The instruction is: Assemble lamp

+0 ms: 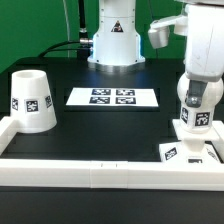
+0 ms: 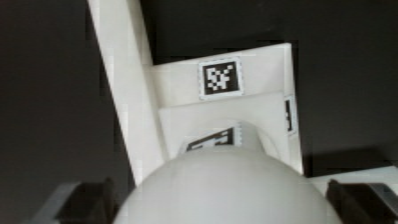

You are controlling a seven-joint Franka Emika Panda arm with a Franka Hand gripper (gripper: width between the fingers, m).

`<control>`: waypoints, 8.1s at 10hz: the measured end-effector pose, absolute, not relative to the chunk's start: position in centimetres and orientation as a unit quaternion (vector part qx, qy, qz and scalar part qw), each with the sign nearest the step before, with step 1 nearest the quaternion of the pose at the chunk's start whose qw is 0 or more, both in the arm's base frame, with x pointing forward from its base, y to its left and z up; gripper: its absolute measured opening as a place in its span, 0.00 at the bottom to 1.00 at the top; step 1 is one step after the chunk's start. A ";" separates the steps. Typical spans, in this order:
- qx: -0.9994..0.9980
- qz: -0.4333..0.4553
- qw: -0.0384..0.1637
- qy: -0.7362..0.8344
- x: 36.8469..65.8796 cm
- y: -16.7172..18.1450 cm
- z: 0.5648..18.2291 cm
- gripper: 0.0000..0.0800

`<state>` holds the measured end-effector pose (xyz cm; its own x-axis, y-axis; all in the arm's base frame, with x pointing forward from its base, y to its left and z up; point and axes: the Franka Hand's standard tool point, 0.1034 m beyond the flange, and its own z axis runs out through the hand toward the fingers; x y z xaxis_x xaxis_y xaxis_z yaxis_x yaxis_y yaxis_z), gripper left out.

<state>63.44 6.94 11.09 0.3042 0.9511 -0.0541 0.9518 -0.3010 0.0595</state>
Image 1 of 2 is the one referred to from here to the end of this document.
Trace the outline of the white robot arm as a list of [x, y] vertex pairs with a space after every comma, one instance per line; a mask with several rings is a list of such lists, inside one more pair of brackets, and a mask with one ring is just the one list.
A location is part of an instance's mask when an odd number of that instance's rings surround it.
[[[169, 27], [185, 36], [185, 74], [191, 80], [187, 105], [199, 107], [201, 83], [217, 82], [224, 75], [224, 0], [177, 0], [185, 7], [178, 16], [150, 24], [153, 48], [168, 45]], [[99, 0], [99, 28], [93, 36], [88, 63], [105, 71], [124, 70], [143, 63], [141, 38], [135, 29], [136, 0]]]

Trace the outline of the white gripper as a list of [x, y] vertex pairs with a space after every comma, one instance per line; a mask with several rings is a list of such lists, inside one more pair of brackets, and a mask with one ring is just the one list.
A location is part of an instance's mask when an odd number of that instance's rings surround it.
[[175, 34], [187, 37], [184, 63], [191, 80], [185, 103], [199, 108], [206, 82], [217, 82], [224, 74], [224, 0], [177, 1], [185, 3], [181, 14], [153, 21], [148, 36], [154, 49], [168, 45], [171, 25]]

